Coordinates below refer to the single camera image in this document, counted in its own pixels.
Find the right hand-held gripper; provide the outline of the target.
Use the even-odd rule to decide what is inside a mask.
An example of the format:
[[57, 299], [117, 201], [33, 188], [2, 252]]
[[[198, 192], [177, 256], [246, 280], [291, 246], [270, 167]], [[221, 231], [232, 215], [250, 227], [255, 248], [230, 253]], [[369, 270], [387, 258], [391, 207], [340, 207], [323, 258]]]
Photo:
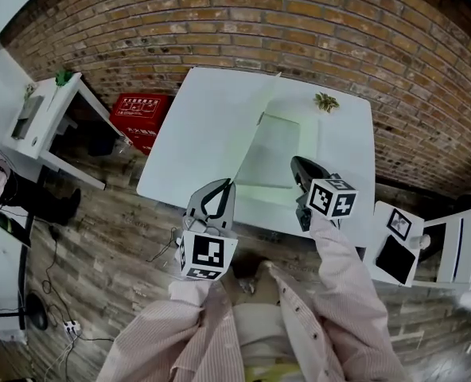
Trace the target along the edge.
[[352, 214], [357, 190], [339, 175], [330, 174], [312, 160], [293, 156], [290, 168], [303, 194], [296, 200], [296, 216], [302, 230], [308, 230], [313, 216], [340, 221]]

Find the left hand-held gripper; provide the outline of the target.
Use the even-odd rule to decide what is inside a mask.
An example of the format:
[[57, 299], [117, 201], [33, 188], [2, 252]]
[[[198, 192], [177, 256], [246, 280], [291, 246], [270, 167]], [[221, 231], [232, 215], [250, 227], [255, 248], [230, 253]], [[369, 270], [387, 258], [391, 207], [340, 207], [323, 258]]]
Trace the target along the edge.
[[[218, 195], [216, 211], [208, 213], [207, 203]], [[228, 271], [238, 240], [220, 228], [232, 228], [235, 201], [236, 184], [228, 178], [212, 181], [190, 197], [178, 238], [182, 278], [216, 281]], [[198, 219], [207, 219], [211, 226]]]

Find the person's right forearm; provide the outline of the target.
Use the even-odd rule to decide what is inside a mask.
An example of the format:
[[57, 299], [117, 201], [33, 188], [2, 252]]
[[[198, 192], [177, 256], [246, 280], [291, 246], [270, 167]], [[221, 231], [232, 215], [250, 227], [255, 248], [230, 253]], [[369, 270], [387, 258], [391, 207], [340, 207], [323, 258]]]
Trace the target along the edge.
[[396, 356], [388, 314], [356, 249], [331, 221], [313, 216], [309, 233], [321, 257], [315, 304], [349, 382], [411, 382]]

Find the person's left forearm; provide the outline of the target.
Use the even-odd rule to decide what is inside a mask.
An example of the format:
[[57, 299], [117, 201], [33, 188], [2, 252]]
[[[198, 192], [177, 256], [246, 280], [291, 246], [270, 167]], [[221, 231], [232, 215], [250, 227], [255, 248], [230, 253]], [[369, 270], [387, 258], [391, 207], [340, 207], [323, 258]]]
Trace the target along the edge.
[[198, 382], [216, 320], [214, 283], [174, 281], [117, 336], [96, 382]]

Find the white table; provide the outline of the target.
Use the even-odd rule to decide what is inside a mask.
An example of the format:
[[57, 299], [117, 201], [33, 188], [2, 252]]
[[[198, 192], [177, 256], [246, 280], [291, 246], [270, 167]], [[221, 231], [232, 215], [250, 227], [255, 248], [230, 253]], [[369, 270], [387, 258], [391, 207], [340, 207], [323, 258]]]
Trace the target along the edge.
[[315, 84], [221, 68], [192, 68], [147, 158], [138, 195], [185, 207], [211, 181], [234, 177], [261, 114], [292, 122], [293, 154], [339, 174], [357, 191], [341, 231], [356, 245], [372, 242], [375, 151], [370, 103], [336, 90], [331, 112], [318, 109]]

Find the black framed picture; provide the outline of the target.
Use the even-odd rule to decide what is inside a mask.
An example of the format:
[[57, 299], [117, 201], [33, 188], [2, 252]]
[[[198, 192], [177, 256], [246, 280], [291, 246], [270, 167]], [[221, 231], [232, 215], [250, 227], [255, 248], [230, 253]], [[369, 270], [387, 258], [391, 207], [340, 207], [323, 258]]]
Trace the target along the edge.
[[398, 209], [392, 209], [386, 227], [405, 241], [412, 227], [412, 222]]

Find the red fire equipment box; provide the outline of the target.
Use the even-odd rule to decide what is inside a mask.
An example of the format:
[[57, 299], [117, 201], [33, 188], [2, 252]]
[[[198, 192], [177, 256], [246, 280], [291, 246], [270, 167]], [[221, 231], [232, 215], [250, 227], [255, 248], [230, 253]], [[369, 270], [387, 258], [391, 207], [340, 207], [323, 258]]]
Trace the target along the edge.
[[123, 93], [112, 108], [110, 121], [148, 156], [171, 103], [168, 95]]

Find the black flat pad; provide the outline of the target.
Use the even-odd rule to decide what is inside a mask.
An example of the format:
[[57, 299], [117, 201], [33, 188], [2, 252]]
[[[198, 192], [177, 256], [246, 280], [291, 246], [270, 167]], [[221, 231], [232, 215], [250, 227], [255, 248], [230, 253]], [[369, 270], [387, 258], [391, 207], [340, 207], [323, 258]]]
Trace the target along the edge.
[[393, 236], [386, 238], [376, 257], [376, 266], [403, 285], [407, 282], [414, 262], [415, 255]]

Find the dark bin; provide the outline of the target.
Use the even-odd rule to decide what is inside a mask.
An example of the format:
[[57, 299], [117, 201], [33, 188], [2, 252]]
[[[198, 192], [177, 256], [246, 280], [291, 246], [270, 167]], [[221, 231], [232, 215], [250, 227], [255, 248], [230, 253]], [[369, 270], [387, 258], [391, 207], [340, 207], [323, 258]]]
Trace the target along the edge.
[[108, 156], [112, 153], [118, 135], [110, 129], [99, 128], [92, 132], [88, 154], [92, 157]]

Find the person's legs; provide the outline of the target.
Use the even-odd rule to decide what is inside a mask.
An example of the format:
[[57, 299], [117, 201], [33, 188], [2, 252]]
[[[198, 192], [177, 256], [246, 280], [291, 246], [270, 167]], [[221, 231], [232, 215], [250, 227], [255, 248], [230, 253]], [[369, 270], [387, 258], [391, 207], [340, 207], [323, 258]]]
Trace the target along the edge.
[[264, 366], [294, 361], [286, 335], [278, 285], [264, 261], [253, 278], [253, 291], [245, 291], [239, 280], [231, 292], [235, 327], [243, 362]]

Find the person's pink striped shirt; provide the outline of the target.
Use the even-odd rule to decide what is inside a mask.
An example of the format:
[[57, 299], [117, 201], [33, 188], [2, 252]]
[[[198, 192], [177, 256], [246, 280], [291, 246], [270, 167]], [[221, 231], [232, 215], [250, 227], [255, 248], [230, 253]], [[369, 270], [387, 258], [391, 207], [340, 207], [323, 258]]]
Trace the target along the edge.
[[308, 294], [285, 272], [269, 265], [278, 285], [286, 335], [294, 361], [264, 366], [244, 364], [236, 332], [236, 321], [228, 292], [219, 284], [212, 304], [220, 316], [200, 363], [198, 382], [349, 382], [344, 378], [333, 345], [316, 307], [315, 294]]

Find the white chair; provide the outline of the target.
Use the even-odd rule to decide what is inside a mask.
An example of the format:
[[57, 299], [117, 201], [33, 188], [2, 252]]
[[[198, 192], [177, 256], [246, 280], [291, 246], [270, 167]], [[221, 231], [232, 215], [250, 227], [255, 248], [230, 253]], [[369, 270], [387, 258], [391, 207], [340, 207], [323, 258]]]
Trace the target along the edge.
[[[392, 209], [398, 209], [412, 222], [411, 230], [405, 241], [386, 227]], [[425, 234], [425, 229], [433, 227], [444, 229], [440, 265], [434, 281], [416, 280], [415, 273], [422, 250], [415, 249], [411, 245], [411, 241], [415, 237]], [[376, 257], [388, 236], [393, 236], [415, 255], [415, 262], [404, 285], [376, 266]], [[425, 221], [414, 214], [378, 201], [374, 209], [373, 244], [366, 248], [363, 262], [372, 279], [379, 282], [399, 287], [427, 287], [459, 292], [471, 290], [471, 209]]]

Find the green leaf sprig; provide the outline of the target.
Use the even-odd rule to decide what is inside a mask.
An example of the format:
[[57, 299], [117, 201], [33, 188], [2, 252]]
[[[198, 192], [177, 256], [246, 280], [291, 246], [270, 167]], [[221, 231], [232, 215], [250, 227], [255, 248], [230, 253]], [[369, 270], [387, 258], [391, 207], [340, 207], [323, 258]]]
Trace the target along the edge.
[[51, 105], [53, 103], [53, 100], [55, 99], [56, 94], [58, 93], [59, 89], [62, 88], [63, 86], [65, 86], [70, 81], [73, 74], [74, 74], [73, 71], [67, 70], [67, 69], [61, 69], [61, 70], [56, 72], [56, 74], [55, 74], [55, 85], [56, 85], [56, 87], [55, 87], [55, 90], [53, 92], [53, 95], [52, 95], [52, 98], [50, 100], [50, 103], [49, 103], [48, 107], [51, 107]]

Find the black floor fan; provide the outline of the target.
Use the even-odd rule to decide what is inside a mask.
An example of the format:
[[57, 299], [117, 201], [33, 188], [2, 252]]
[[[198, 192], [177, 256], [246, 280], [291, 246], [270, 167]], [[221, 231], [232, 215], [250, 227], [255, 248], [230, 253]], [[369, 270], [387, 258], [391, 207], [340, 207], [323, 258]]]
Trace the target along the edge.
[[0, 309], [0, 320], [16, 319], [16, 326], [4, 329], [0, 326], [0, 341], [27, 343], [27, 324], [34, 328], [45, 331], [49, 326], [49, 319], [45, 305], [41, 298], [35, 293], [28, 293], [23, 305], [16, 309]]

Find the grey document holder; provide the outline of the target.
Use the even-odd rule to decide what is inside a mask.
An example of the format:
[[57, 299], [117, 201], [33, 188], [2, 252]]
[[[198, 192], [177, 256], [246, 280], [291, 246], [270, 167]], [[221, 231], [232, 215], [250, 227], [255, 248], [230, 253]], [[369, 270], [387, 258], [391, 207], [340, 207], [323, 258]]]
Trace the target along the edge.
[[42, 95], [33, 95], [24, 101], [22, 109], [18, 115], [16, 125], [11, 133], [12, 138], [20, 140], [26, 137], [30, 125], [43, 103], [44, 98], [45, 97]]

